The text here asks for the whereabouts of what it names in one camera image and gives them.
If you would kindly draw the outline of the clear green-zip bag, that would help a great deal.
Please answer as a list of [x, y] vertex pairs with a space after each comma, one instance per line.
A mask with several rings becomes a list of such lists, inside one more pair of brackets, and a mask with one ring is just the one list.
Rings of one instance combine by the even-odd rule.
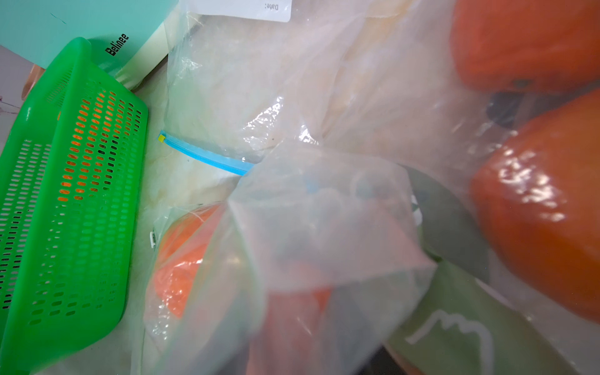
[[156, 221], [142, 373], [354, 373], [431, 286], [422, 208], [413, 168], [282, 142]]

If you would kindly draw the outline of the clear green-strip bag of oranges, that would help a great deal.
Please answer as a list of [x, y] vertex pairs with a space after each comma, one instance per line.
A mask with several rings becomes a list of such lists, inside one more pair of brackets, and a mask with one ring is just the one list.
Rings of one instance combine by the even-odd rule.
[[406, 167], [437, 275], [415, 374], [599, 372], [597, 1], [335, 1], [327, 142]]

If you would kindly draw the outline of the mint green toaster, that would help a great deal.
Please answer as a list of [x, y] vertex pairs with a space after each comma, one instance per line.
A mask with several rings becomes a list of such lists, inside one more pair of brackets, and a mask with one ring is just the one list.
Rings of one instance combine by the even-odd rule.
[[133, 89], [167, 56], [175, 1], [3, 1], [1, 45], [46, 68], [73, 39], [92, 46], [92, 61]]

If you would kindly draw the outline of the green plastic basket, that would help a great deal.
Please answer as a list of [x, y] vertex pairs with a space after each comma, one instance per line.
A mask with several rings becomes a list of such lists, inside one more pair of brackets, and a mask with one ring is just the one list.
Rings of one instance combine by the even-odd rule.
[[44, 370], [106, 337], [128, 295], [148, 108], [73, 39], [1, 155], [1, 372]]

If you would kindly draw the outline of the pink ceramic mug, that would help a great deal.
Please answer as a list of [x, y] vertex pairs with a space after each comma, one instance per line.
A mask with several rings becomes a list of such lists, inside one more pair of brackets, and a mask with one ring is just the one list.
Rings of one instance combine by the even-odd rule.
[[22, 101], [25, 101], [27, 99], [28, 95], [31, 93], [33, 87], [38, 83], [43, 73], [45, 73], [44, 68], [39, 67], [35, 64], [33, 65], [21, 92]]

